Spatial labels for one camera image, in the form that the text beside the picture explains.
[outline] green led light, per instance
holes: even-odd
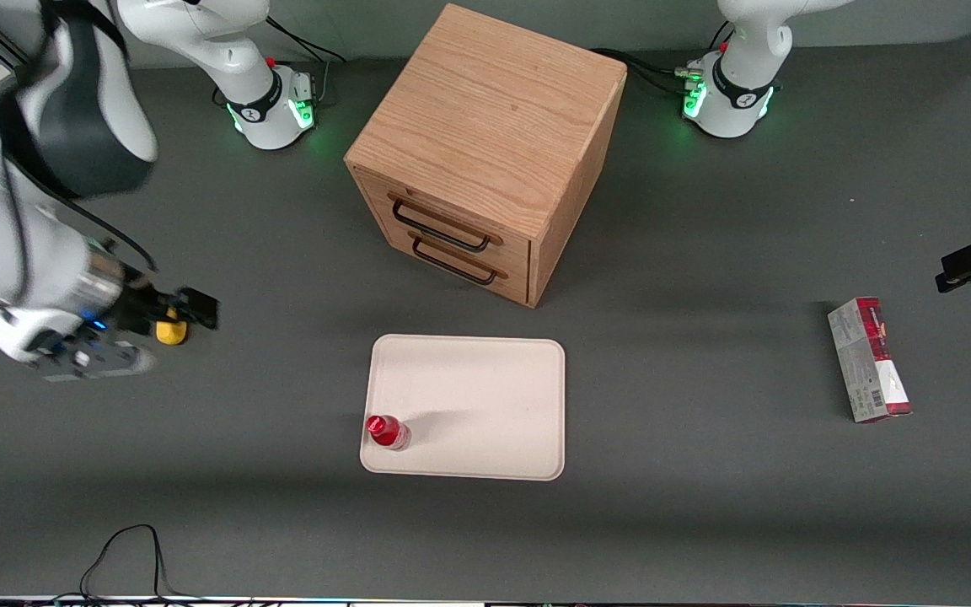
[[[294,120],[298,121],[298,126],[302,130],[307,130],[307,128],[313,126],[313,106],[308,101],[287,99],[287,107],[294,114]]]
[[[689,96],[694,98],[685,101],[684,113],[689,118],[695,118],[699,115],[699,110],[702,109],[702,101],[706,99],[706,85],[700,82],[698,88],[691,91]]]
[[[774,96],[774,86],[770,86],[770,91],[766,92],[766,100],[763,101],[763,109],[759,110],[759,118],[766,115],[767,108],[770,107],[770,97]]]
[[[234,130],[242,133],[242,124],[239,124],[239,117],[234,114],[234,110],[231,109],[231,104],[227,104],[227,112],[231,115],[231,120],[234,121]]]

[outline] gray tabletop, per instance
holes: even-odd
[[[795,51],[732,142],[631,79],[537,310],[384,243],[342,155],[399,71],[332,68],[319,128],[278,153],[203,73],[136,73],[161,162],[91,207],[162,287],[222,299],[223,329],[85,384],[0,354],[0,593],[72,590],[148,522],[200,594],[971,604],[971,287],[933,282],[971,242],[971,39]],[[915,413],[859,426],[824,314],[867,295]],[[363,470],[386,333],[561,342],[563,476]],[[94,591],[147,592],[146,542]]]

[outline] yellow object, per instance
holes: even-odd
[[[167,316],[172,319],[178,318],[178,314],[174,311],[174,308],[167,308]],[[157,321],[155,323],[155,338],[159,340],[159,343],[166,343],[167,346],[178,346],[179,343],[185,341],[185,334],[188,328],[189,323],[184,321],[177,323]]]

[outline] white tray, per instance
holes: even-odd
[[[371,415],[407,424],[407,449],[375,444]],[[370,472],[554,480],[564,470],[564,349],[550,339],[382,336],[359,458]]]

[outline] bottle cap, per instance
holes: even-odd
[[[377,445],[388,447],[400,437],[400,420],[391,415],[373,415],[366,420],[366,431]]]

